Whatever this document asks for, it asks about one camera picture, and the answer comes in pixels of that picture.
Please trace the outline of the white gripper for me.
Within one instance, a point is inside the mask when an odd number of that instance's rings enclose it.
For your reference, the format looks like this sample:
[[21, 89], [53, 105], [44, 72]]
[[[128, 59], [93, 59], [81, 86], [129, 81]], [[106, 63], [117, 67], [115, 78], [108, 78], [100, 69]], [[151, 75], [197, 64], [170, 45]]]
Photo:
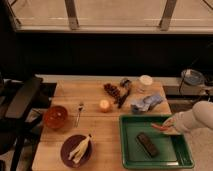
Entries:
[[183, 113], [175, 113], [170, 116], [168, 119], [164, 121], [164, 126], [166, 130], [164, 131], [165, 134], [183, 134], [184, 127], [182, 122]]

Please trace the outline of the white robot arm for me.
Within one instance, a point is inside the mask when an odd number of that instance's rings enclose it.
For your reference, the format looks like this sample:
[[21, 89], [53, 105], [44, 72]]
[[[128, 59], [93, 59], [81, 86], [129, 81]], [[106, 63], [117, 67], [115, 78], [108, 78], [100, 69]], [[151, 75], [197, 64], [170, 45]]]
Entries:
[[213, 102], [199, 101], [190, 110], [175, 113], [163, 123], [167, 135], [189, 133], [198, 128], [213, 130]]

